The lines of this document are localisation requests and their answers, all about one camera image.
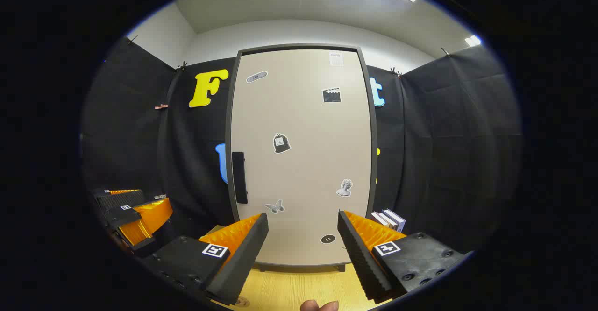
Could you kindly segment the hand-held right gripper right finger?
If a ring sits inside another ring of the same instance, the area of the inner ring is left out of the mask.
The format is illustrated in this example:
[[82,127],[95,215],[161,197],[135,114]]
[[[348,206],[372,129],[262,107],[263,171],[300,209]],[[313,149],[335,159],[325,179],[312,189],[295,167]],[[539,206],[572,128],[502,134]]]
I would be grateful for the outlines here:
[[427,233],[405,235],[349,211],[338,211],[337,229],[366,297],[374,302],[417,293],[468,258]]

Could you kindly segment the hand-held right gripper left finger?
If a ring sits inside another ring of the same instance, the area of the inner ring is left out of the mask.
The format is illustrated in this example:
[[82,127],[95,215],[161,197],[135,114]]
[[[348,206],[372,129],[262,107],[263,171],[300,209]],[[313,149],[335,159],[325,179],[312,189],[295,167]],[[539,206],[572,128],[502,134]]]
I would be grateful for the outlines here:
[[140,262],[190,298],[232,305],[237,303],[268,232],[268,216],[260,213],[200,239],[179,236]]

